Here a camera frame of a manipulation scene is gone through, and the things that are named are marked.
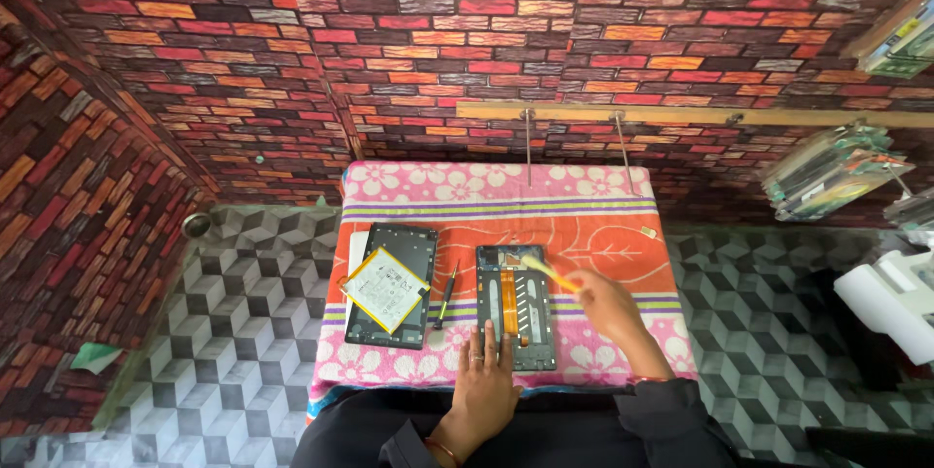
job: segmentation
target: bracelet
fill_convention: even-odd
[[[648,381],[648,382],[667,382],[668,380],[669,380],[669,379],[666,379],[666,378],[658,378],[658,377],[637,377],[637,376],[629,376],[629,383],[632,384],[632,385],[634,385],[634,386],[635,386],[636,384],[639,384],[640,382],[645,382],[645,381]]]
[[[458,458],[454,457],[454,452],[452,452],[451,450],[448,450],[448,447],[446,447],[445,445],[439,443],[438,441],[430,437],[425,437],[424,439],[422,439],[422,442],[424,442],[426,445],[430,447],[436,447],[438,448],[438,450],[441,450],[447,453],[448,456],[451,458],[451,461],[454,462],[454,466],[456,466],[457,468],[461,468],[461,463],[458,462]]]

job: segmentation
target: checkered floor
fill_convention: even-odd
[[[305,427],[339,213],[224,207],[105,432],[0,441],[2,468],[273,467]],[[931,433],[934,397],[870,393],[808,276],[888,234],[667,226],[703,401],[741,455],[823,465],[803,428]]]

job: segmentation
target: person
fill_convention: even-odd
[[[510,336],[497,358],[487,320],[484,346],[474,326],[461,348],[453,395],[353,391],[305,430],[292,468],[735,466],[697,382],[674,376],[632,295],[595,271],[568,279],[582,283],[578,300],[590,323],[629,360],[630,394],[547,393],[520,402]]]

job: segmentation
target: black screwdriver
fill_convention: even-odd
[[[434,325],[432,326],[435,330],[440,330],[441,324],[445,321],[445,310],[447,310],[448,302],[451,300],[451,291],[454,290],[454,277],[458,274],[459,265],[461,265],[460,260],[454,264],[454,272],[451,273],[448,284],[445,286],[445,297],[441,300],[441,313],[438,313],[438,319],[434,321]]]

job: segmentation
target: orange flex cable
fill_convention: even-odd
[[[512,271],[500,271],[503,284],[503,333],[520,334],[519,316],[516,313],[516,276]]]

